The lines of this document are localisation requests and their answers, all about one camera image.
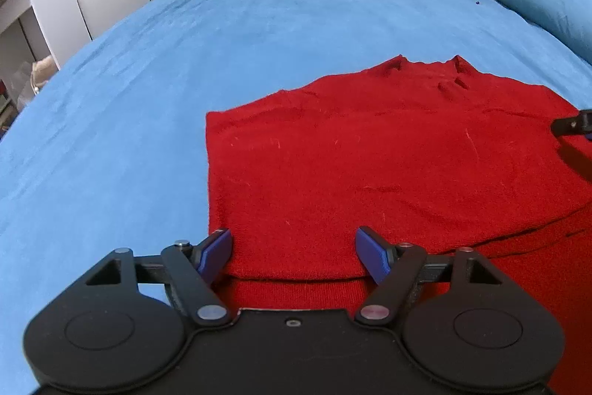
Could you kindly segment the beige bag on floor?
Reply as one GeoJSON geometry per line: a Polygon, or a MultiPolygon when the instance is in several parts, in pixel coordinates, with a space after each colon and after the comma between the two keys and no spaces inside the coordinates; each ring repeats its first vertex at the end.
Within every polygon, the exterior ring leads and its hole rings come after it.
{"type": "Polygon", "coordinates": [[[30,83],[34,94],[44,88],[47,82],[58,72],[58,67],[51,55],[32,64],[30,83]]]}

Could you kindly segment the red knit sweater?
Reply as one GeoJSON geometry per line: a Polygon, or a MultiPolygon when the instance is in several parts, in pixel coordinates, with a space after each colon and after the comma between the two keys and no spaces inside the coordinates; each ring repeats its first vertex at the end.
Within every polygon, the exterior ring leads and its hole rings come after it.
{"type": "Polygon", "coordinates": [[[591,390],[591,144],[555,137],[576,109],[454,57],[395,57],[206,117],[211,228],[233,255],[232,309],[355,310],[367,225],[432,254],[467,245],[560,322],[551,385],[591,390]]]}

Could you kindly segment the white desk shelf unit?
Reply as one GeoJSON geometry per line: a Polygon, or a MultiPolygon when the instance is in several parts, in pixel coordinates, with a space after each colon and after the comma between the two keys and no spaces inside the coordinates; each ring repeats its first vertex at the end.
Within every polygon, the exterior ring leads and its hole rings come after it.
{"type": "Polygon", "coordinates": [[[1,0],[1,132],[33,99],[32,64],[51,55],[58,71],[91,40],[77,0],[1,0]]]}

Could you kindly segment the blue bed sheet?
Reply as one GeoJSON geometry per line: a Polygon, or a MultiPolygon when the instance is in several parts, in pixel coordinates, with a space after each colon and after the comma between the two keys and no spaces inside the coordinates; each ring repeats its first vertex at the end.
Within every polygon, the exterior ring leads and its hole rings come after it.
{"type": "Polygon", "coordinates": [[[27,323],[113,249],[208,229],[205,117],[396,55],[591,104],[591,67],[493,0],[154,0],[73,56],[1,141],[1,390],[27,323]]]}

